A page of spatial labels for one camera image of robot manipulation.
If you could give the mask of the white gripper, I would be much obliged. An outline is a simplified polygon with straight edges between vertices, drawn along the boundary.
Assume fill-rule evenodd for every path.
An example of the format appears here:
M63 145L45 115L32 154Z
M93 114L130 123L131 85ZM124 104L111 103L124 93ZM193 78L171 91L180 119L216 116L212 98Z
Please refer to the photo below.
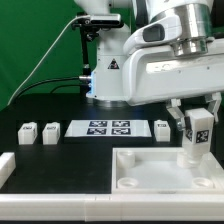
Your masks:
M137 50L124 63L122 79L129 105L168 100L166 109L179 131L186 127L183 98L205 95L207 115L217 123L224 92L224 43L210 43L207 54L188 57L175 57L170 46Z

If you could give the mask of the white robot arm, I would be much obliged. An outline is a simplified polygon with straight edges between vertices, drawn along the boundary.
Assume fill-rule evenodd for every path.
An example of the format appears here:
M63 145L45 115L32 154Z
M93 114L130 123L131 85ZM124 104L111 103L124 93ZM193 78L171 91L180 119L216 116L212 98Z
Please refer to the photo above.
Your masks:
M212 33L214 0L74 0L97 38L87 97L131 106L165 102L180 129L181 100L203 96L215 115L224 92L224 39Z

